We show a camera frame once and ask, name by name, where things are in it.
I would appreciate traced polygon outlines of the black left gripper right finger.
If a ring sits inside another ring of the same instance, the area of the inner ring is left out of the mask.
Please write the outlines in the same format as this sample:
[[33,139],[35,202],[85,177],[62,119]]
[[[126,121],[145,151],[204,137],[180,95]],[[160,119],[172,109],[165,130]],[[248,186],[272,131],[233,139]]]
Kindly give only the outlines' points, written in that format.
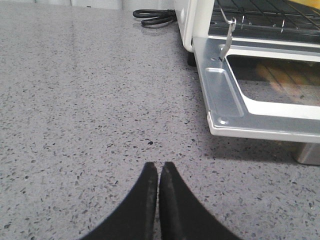
[[159,219],[163,240],[238,240],[188,188],[173,162],[162,168]]

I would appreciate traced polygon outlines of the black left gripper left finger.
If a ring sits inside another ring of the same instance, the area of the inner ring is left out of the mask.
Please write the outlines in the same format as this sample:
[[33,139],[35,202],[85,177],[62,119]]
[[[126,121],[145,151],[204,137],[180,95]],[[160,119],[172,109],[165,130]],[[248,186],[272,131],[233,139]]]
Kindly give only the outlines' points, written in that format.
[[152,240],[157,204],[158,173],[154,163],[142,172],[121,204],[84,240]]

